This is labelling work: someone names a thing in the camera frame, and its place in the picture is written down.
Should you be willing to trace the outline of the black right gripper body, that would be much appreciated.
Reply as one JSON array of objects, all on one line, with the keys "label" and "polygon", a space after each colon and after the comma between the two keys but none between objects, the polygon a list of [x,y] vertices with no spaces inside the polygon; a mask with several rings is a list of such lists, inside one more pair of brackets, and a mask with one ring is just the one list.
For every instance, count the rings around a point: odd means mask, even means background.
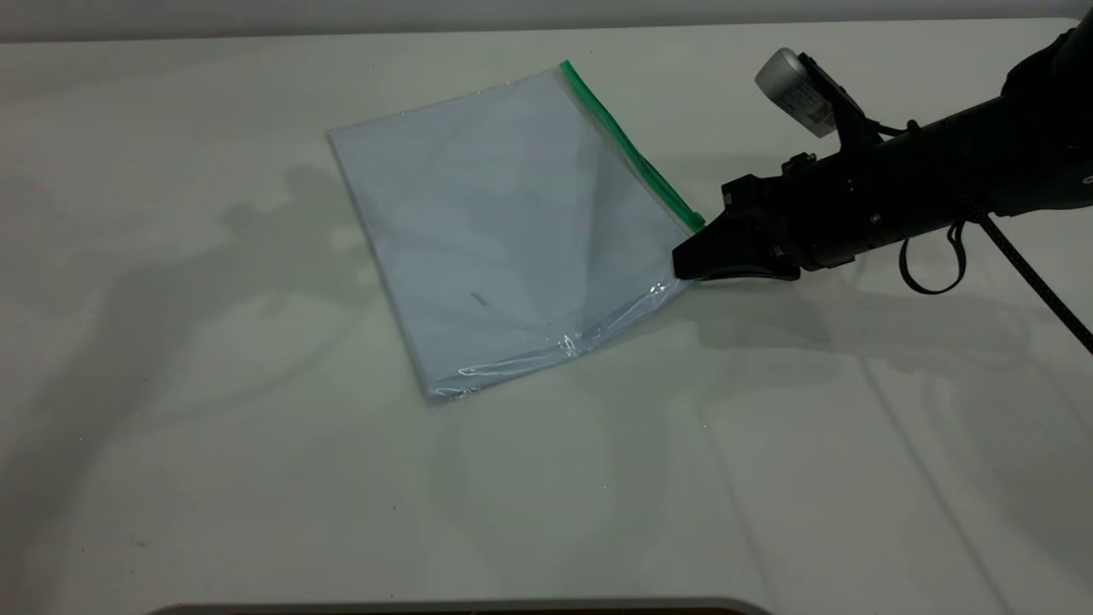
[{"label": "black right gripper body", "polygon": [[748,174],[722,184],[722,215],[753,218],[792,257],[799,272],[843,267],[872,248],[863,180],[845,172],[838,155],[799,153],[780,174]]}]

